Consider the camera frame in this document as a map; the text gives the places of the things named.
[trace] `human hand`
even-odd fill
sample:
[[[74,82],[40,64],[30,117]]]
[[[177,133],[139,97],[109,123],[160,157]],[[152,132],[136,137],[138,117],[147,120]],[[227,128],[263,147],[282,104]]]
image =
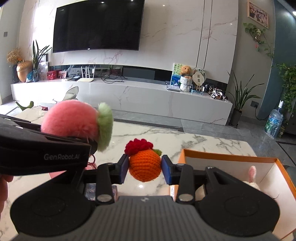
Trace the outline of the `human hand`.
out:
[[[4,208],[5,201],[7,200],[7,197],[8,197],[7,182],[11,182],[12,180],[13,180],[13,176],[0,174],[0,218]]]

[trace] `water bottle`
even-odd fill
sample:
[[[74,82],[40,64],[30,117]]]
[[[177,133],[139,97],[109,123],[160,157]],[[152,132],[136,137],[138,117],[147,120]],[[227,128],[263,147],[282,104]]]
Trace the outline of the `water bottle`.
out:
[[[271,138],[276,138],[279,133],[281,124],[283,123],[284,116],[281,114],[281,109],[283,107],[283,101],[281,100],[277,109],[273,109],[270,112],[268,120],[265,125],[265,132]]]

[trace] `marble tv wall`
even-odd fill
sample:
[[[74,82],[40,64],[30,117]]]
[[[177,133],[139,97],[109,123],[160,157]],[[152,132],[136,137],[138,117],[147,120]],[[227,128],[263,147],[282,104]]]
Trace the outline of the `marble tv wall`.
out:
[[[26,0],[19,47],[53,42],[57,7],[80,0]],[[204,67],[228,83],[237,35],[238,0],[145,0],[139,51],[79,50],[49,53],[51,65],[118,64],[172,70],[173,63]]]

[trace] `red crocheted flower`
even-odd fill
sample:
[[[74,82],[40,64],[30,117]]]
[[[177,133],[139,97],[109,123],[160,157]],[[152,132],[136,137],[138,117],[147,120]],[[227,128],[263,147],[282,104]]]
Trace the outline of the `red crocheted flower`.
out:
[[[145,139],[135,139],[126,144],[126,149],[124,150],[124,153],[132,156],[137,154],[139,151],[148,149],[153,149],[153,144],[151,142],[148,142]]]

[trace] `wall outlet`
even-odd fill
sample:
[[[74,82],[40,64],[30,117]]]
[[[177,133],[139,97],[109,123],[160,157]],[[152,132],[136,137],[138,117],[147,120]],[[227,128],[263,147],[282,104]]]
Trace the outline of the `wall outlet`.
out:
[[[256,107],[259,106],[259,103],[258,102],[255,102],[255,101],[252,101],[251,102],[251,106],[256,108]]]

